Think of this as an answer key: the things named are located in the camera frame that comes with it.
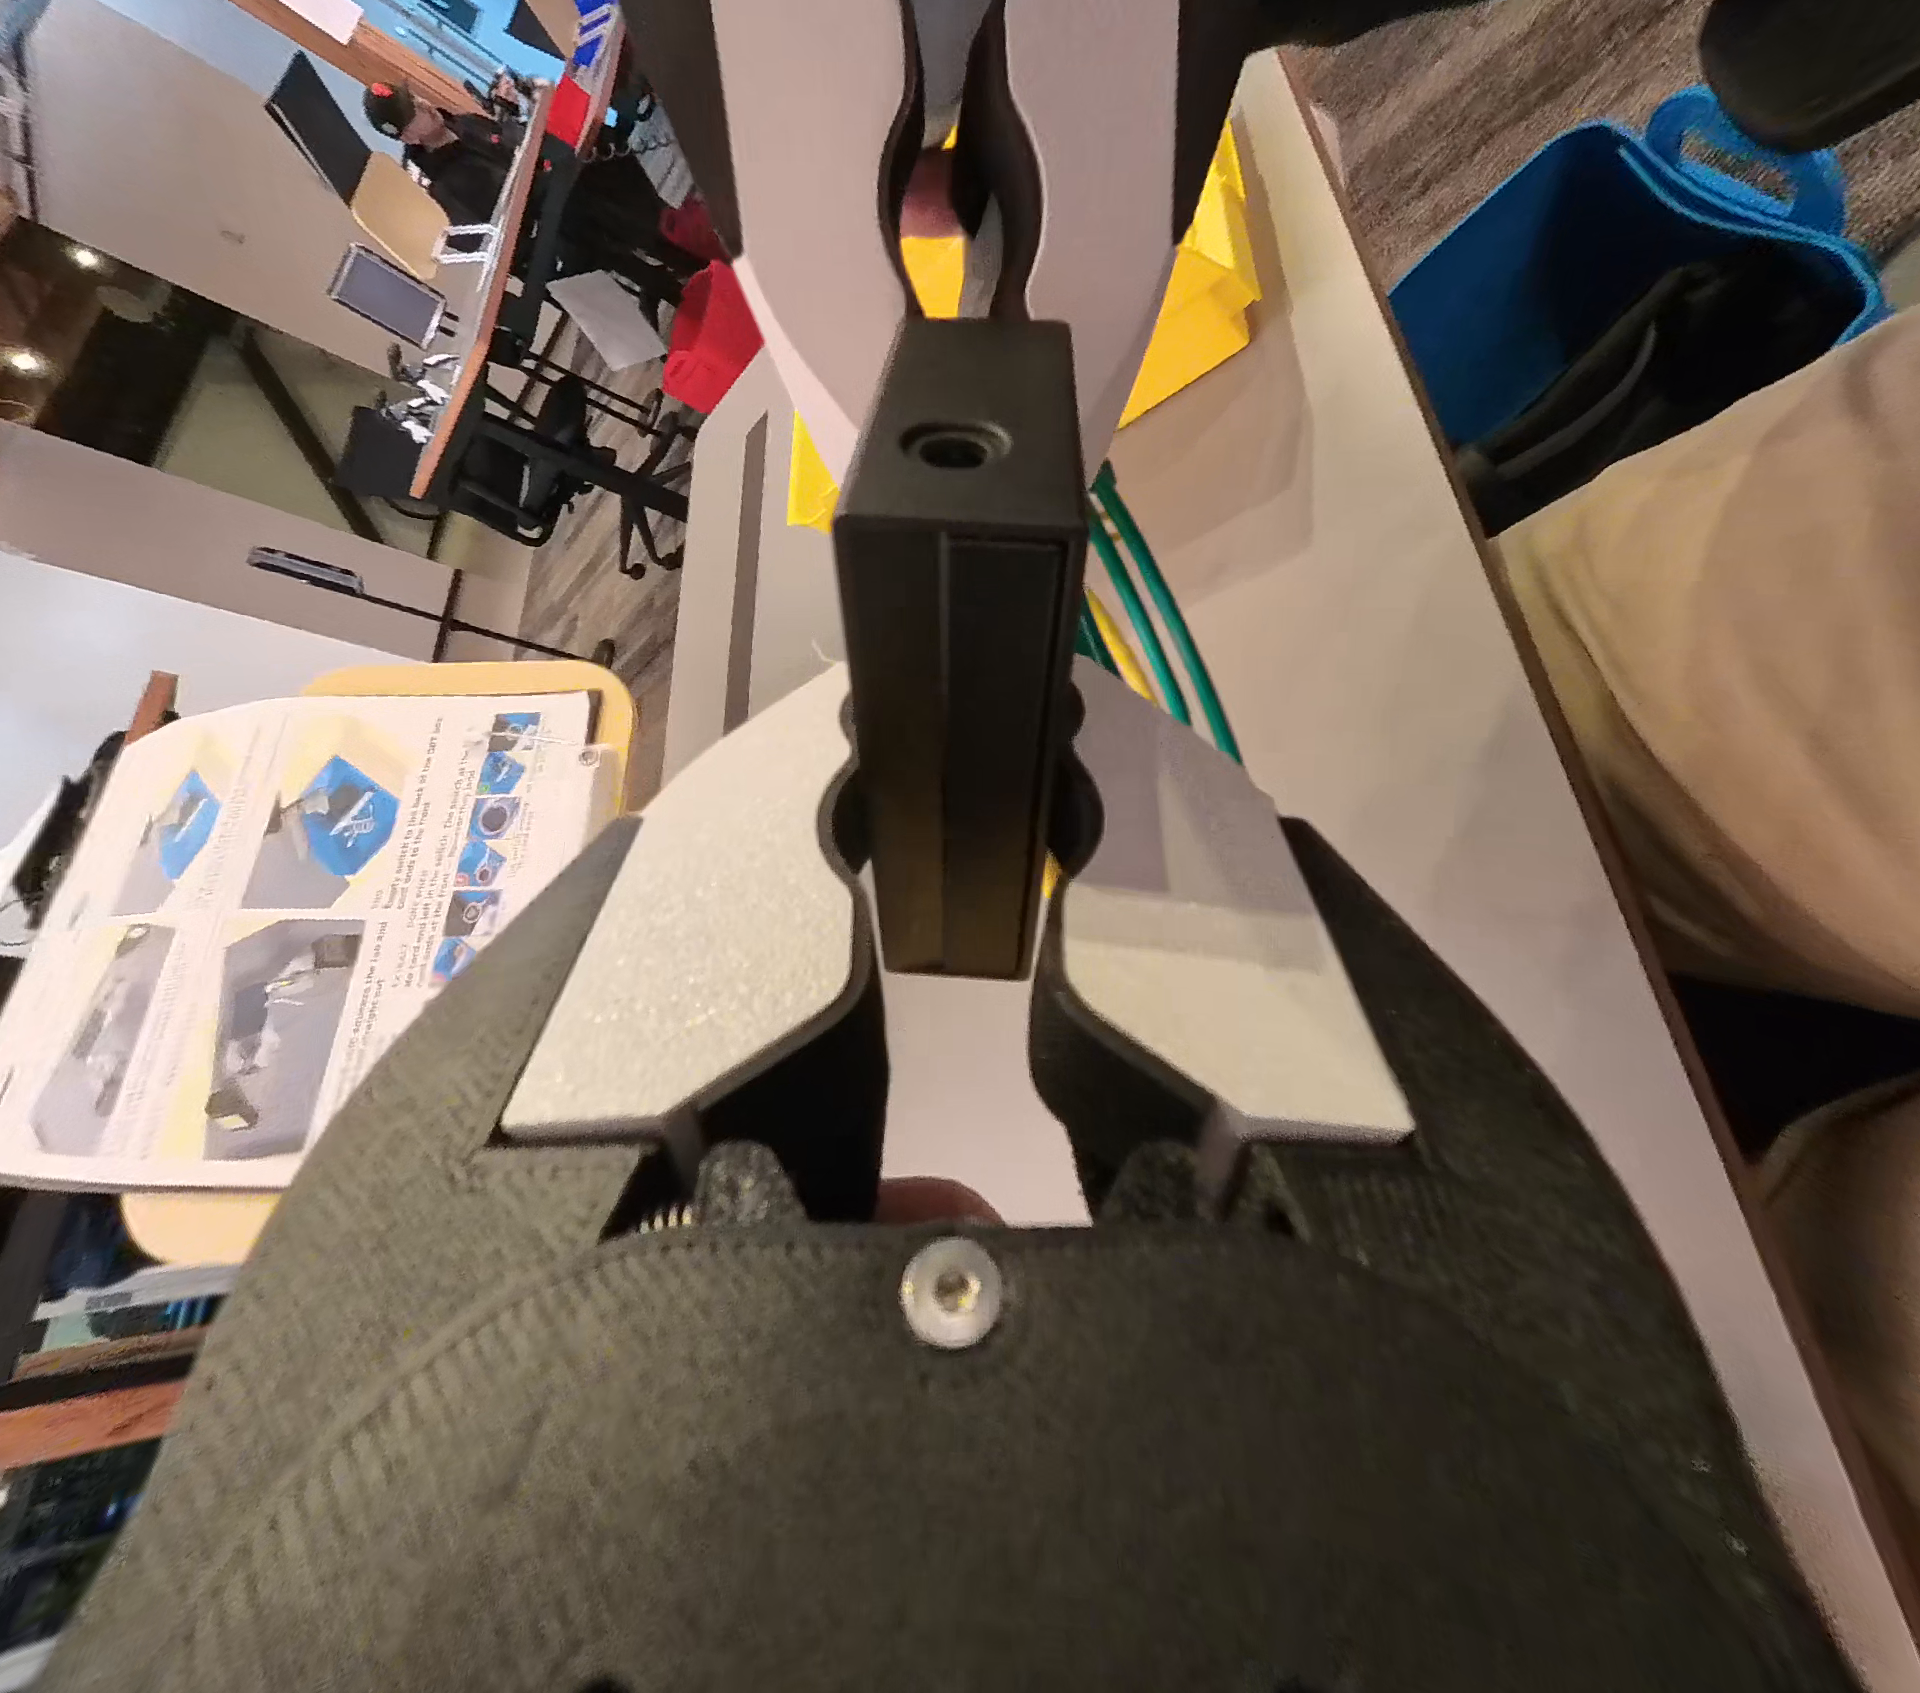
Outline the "tablet on stand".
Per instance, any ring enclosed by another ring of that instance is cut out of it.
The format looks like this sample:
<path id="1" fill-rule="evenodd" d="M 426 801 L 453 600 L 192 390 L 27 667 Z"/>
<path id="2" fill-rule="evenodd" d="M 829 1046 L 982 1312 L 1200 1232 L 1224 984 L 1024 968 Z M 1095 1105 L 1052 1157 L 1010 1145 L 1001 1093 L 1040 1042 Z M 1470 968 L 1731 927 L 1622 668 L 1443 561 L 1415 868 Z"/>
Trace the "tablet on stand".
<path id="1" fill-rule="evenodd" d="M 442 288 L 360 240 L 348 242 L 326 296 L 396 342 L 418 349 L 433 346 L 448 315 Z"/>

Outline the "wooden desk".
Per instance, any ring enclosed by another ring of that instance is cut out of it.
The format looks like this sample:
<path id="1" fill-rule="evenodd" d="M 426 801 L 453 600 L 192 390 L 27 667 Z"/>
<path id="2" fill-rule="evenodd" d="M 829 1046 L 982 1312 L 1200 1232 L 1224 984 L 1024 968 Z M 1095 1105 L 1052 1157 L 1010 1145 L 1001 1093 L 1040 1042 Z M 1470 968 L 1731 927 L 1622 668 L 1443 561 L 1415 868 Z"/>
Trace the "wooden desk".
<path id="1" fill-rule="evenodd" d="M 446 306 L 453 346 L 400 370 L 396 394 L 378 394 L 348 420 L 334 488 L 364 501 L 461 514 L 524 545 L 545 547 L 573 502 L 606 492 L 618 516 L 618 568 L 676 573 L 685 542 L 660 545 L 657 520 L 685 526 L 691 433 L 657 389 L 637 401 L 567 369 L 539 322 L 559 308 L 555 282 L 565 198 L 580 170 L 578 144 L 606 108 L 601 78 L 615 42 L 599 41 L 595 73 L 567 71 L 531 86 L 522 141 L 486 224 L 448 227 L 436 240 L 446 280 L 473 280 Z"/>

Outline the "printed instruction sheet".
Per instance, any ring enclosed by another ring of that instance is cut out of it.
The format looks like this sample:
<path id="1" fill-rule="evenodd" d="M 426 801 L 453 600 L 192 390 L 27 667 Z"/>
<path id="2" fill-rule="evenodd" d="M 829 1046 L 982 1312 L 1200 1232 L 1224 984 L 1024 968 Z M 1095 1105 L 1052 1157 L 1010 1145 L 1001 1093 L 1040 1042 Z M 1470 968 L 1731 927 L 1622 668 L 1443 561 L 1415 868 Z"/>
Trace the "printed instruction sheet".
<path id="1" fill-rule="evenodd" d="M 2 1179 L 274 1193 L 396 1034 L 621 811 L 583 664 L 312 695 L 132 744 L 4 1005 Z"/>

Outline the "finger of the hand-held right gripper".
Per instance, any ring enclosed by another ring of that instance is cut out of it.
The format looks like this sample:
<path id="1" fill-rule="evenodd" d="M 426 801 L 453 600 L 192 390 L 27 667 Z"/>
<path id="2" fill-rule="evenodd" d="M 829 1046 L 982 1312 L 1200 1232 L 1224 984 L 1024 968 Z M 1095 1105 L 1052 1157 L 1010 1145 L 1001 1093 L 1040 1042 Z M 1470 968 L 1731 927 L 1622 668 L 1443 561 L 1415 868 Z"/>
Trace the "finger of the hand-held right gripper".
<path id="1" fill-rule="evenodd" d="M 887 216 L 913 114 L 903 0 L 709 0 L 732 158 L 732 266 L 793 406 L 851 479 L 918 303 Z"/>
<path id="2" fill-rule="evenodd" d="M 1071 331 L 1078 431 L 1110 440 L 1176 263 L 1182 0 L 1005 0 L 1014 144 L 1037 196 L 997 195 L 994 278 Z"/>

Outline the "person's right hand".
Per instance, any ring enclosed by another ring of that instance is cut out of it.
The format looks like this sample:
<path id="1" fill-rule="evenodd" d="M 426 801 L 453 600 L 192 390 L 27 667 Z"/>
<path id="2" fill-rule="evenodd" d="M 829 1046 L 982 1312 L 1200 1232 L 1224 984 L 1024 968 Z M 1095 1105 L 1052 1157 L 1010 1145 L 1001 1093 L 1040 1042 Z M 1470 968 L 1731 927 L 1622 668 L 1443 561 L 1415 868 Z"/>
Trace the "person's right hand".
<path id="1" fill-rule="evenodd" d="M 970 240 L 976 227 L 956 200 L 958 155 L 952 144 L 918 153 L 900 200 L 900 240 Z"/>

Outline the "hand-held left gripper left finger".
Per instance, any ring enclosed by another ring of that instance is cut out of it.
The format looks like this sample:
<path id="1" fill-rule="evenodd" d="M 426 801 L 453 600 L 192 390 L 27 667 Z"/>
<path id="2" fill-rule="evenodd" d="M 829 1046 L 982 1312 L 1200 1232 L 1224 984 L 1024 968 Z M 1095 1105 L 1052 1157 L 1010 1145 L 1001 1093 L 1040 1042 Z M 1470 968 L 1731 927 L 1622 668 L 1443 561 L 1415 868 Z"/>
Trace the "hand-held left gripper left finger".
<path id="1" fill-rule="evenodd" d="M 501 1114 L 508 1143 L 634 1139 L 685 1188 L 749 1143 L 812 1219 L 873 1217 L 890 1051 L 876 927 L 835 824 L 851 692 L 829 667 L 637 819 Z"/>

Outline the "black floor lamp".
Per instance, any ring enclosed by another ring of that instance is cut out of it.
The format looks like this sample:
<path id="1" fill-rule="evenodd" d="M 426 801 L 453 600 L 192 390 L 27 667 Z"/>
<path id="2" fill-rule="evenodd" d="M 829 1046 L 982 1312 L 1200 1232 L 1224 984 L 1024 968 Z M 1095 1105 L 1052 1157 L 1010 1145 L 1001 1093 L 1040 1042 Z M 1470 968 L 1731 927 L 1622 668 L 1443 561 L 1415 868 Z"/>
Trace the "black floor lamp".
<path id="1" fill-rule="evenodd" d="M 273 547 L 255 547 L 247 554 L 247 564 L 255 573 L 283 576 L 301 582 L 306 588 L 321 590 L 333 596 L 342 596 L 348 600 L 364 602 L 368 606 L 409 616 L 418 623 L 431 623 L 436 626 L 436 643 L 433 661 L 442 661 L 450 643 L 459 636 L 486 641 L 493 647 L 504 647 L 516 652 L 539 654 L 552 661 L 580 661 L 595 664 L 604 671 L 615 668 L 615 643 L 604 639 L 595 644 L 589 652 L 573 652 L 562 647 L 552 647 L 549 643 L 524 639 L 516 632 L 506 632 L 490 625 L 469 623 L 459 616 L 454 611 L 454 599 L 461 587 L 459 575 L 448 579 L 448 596 L 438 612 L 433 612 L 422 606 L 415 606 L 404 600 L 382 596 L 368 588 L 364 575 L 318 561 L 308 554 L 273 549 Z"/>

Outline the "black network switch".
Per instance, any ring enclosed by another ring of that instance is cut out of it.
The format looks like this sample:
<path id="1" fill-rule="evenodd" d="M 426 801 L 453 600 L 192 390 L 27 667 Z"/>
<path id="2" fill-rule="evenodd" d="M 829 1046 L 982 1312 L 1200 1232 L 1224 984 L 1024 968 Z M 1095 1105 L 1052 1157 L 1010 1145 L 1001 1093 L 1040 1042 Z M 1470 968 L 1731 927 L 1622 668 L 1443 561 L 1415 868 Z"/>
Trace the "black network switch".
<path id="1" fill-rule="evenodd" d="M 892 971 L 1024 979 L 1090 545 L 1071 329 L 913 319 L 831 545 Z"/>

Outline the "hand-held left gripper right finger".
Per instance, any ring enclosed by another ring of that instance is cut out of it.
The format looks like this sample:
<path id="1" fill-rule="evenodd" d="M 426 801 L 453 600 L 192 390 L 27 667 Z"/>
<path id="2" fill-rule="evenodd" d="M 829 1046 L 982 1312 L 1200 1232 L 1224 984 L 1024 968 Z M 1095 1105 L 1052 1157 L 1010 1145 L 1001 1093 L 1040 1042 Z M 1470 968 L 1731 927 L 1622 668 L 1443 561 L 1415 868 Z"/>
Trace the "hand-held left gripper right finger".
<path id="1" fill-rule="evenodd" d="M 1072 675 L 1030 1078 L 1089 1214 L 1147 1150 L 1182 1151 L 1218 1209 L 1258 1150 L 1404 1148 L 1413 1106 L 1274 801 L 1093 661 Z"/>

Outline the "blue tote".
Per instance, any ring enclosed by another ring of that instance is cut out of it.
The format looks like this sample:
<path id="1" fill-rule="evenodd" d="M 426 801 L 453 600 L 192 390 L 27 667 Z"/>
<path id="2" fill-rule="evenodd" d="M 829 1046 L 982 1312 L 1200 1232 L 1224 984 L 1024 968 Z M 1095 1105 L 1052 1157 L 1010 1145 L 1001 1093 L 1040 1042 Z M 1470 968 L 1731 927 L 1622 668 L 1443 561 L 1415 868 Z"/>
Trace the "blue tote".
<path id="1" fill-rule="evenodd" d="M 1837 153 L 1758 144 L 1695 85 L 1542 144 L 1389 303 L 1499 536 L 1892 313 Z"/>

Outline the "person's left leg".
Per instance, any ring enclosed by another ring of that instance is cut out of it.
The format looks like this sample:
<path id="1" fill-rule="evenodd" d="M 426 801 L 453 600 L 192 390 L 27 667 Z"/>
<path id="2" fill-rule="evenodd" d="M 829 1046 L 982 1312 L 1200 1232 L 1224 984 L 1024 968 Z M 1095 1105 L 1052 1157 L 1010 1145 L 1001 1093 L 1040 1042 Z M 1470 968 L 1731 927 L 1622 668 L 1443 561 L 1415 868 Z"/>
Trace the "person's left leg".
<path id="1" fill-rule="evenodd" d="M 1863 1441 L 1914 1493 L 1918 1081 L 1887 1081 L 1793 1122 L 1758 1186 Z"/>

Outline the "yellow plastic bin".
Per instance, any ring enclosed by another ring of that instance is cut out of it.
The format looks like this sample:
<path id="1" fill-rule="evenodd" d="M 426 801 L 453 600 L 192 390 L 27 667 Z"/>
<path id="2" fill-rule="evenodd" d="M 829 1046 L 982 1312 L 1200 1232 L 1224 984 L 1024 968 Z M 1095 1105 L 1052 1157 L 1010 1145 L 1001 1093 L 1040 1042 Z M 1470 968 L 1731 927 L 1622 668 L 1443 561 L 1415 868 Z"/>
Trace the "yellow plastic bin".
<path id="1" fill-rule="evenodd" d="M 1262 285 L 1247 224 L 1247 184 L 1234 127 L 1222 127 L 1195 216 L 1175 253 L 1154 334 L 1130 399 L 1119 419 L 1127 428 L 1151 410 L 1228 362 L 1251 339 L 1248 308 Z M 965 242 L 950 237 L 903 240 L 909 280 L 931 317 L 952 319 L 965 277 Z M 793 419 L 786 522 L 832 528 L 839 483 L 820 456 L 801 413 Z"/>

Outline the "instruction sheet on wooden board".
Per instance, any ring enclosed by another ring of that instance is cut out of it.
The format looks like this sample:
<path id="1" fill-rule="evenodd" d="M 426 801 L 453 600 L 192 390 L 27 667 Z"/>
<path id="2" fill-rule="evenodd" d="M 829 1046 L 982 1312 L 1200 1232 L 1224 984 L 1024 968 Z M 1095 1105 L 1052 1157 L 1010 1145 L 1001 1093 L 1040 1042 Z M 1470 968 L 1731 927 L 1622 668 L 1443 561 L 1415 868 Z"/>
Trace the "instruction sheet on wooden board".
<path id="1" fill-rule="evenodd" d="M 490 695 L 577 695 L 592 701 L 591 732 L 596 759 L 585 840 L 634 811 L 634 744 L 640 710 L 628 684 L 610 668 L 585 659 L 493 661 L 453 664 L 360 664 L 324 672 L 301 689 L 301 698 L 475 698 Z M 179 1192 L 121 1195 L 121 1216 L 132 1243 L 161 1265 L 241 1267 L 274 1217 L 277 1193 Z"/>

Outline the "person's leg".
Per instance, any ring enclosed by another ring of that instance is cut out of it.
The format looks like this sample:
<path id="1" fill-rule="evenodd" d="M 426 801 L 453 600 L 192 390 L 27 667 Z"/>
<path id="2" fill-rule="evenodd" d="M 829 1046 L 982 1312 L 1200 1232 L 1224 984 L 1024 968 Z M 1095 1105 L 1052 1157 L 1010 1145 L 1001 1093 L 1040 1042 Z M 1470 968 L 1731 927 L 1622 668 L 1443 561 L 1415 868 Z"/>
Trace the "person's leg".
<path id="1" fill-rule="evenodd" d="M 1661 959 L 1917 1016 L 1917 311 L 1494 549 Z"/>
<path id="2" fill-rule="evenodd" d="M 1793 1122 L 1758 1186 L 1863 1441 L 1914 1493 L 1918 1081 L 1887 1081 Z"/>

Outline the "white paper sheet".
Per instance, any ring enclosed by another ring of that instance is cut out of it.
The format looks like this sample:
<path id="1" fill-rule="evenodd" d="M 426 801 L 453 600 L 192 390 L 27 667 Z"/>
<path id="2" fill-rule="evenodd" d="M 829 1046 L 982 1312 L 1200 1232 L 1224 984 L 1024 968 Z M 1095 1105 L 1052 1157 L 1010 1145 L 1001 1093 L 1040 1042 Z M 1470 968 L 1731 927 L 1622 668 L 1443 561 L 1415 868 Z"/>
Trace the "white paper sheet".
<path id="1" fill-rule="evenodd" d="M 644 301 L 610 271 L 557 277 L 545 291 L 608 370 L 622 372 L 665 358 L 666 341 Z"/>

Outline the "person's right leg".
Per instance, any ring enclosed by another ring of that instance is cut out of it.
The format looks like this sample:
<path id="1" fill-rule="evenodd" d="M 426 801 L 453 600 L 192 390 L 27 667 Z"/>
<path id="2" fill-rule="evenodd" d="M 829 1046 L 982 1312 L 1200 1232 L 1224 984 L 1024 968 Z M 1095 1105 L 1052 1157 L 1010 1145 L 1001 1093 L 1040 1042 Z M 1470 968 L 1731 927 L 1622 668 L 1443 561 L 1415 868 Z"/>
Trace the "person's right leg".
<path id="1" fill-rule="evenodd" d="M 1494 549 L 1661 959 L 1917 1016 L 1917 311 Z"/>

